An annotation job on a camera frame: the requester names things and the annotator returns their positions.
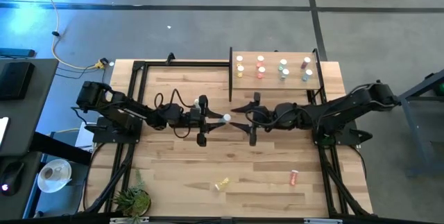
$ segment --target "gray floor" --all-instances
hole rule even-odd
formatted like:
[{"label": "gray floor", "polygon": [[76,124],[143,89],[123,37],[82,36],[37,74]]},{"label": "gray floor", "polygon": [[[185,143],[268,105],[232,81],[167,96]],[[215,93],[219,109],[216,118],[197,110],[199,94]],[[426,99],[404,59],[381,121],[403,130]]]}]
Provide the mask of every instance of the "gray floor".
[{"label": "gray floor", "polygon": [[[73,3],[152,5],[308,6],[308,0],[55,0]],[[443,0],[316,0],[318,6],[441,7]],[[54,11],[32,7],[0,9],[0,43],[31,48],[50,58]],[[311,51],[316,47],[310,12],[93,11],[61,10],[57,52],[89,65],[99,58],[227,58],[235,50]],[[339,61],[347,90],[381,79],[402,93],[444,68],[444,14],[320,13],[328,60]],[[84,80],[56,77],[38,130],[75,128],[75,104]],[[107,71],[109,80],[111,71]],[[96,115],[88,114],[87,120]],[[444,177],[407,178],[418,163],[401,108],[370,113],[358,126],[374,134],[363,145],[368,187],[376,214],[444,222]]]}]

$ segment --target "potted plant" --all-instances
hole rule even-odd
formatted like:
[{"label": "potted plant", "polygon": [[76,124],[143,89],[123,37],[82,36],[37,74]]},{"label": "potted plant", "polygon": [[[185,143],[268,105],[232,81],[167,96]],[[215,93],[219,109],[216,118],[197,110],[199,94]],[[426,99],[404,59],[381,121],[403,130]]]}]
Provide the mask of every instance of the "potted plant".
[{"label": "potted plant", "polygon": [[140,223],[140,216],[143,216],[151,206],[151,197],[144,190],[145,182],[142,180],[139,169],[136,170],[137,184],[120,191],[114,198],[117,204],[117,211],[122,211],[124,216],[132,219],[132,223]]}]

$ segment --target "white bottle cap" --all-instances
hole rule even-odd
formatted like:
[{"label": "white bottle cap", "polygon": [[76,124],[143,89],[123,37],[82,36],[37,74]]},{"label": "white bottle cap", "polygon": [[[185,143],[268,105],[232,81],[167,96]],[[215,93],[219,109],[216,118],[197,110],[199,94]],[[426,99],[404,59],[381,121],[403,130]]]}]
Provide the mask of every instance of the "white bottle cap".
[{"label": "white bottle cap", "polygon": [[225,120],[225,121],[230,121],[230,120],[231,120],[231,116],[230,116],[230,114],[224,114],[224,115],[223,115],[223,120]]}]

